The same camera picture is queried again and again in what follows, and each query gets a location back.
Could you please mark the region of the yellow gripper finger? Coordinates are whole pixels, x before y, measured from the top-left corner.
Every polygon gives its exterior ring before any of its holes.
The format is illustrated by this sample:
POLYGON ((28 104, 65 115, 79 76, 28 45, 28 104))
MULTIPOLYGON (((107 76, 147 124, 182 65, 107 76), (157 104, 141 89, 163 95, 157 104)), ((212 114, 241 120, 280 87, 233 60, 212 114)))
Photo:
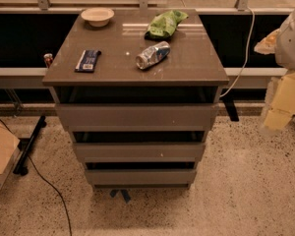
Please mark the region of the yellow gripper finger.
POLYGON ((272 77, 265 93, 261 127, 266 131, 283 130, 295 116, 295 72, 272 77))

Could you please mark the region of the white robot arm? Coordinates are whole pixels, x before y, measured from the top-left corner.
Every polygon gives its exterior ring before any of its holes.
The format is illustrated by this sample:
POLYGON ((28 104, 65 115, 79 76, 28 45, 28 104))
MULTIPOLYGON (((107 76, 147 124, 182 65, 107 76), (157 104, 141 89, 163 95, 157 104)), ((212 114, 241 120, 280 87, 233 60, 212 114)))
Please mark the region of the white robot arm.
POLYGON ((278 31, 275 61, 287 72, 280 79, 272 78, 265 94, 262 127, 273 132, 282 130, 295 115, 295 9, 278 31))

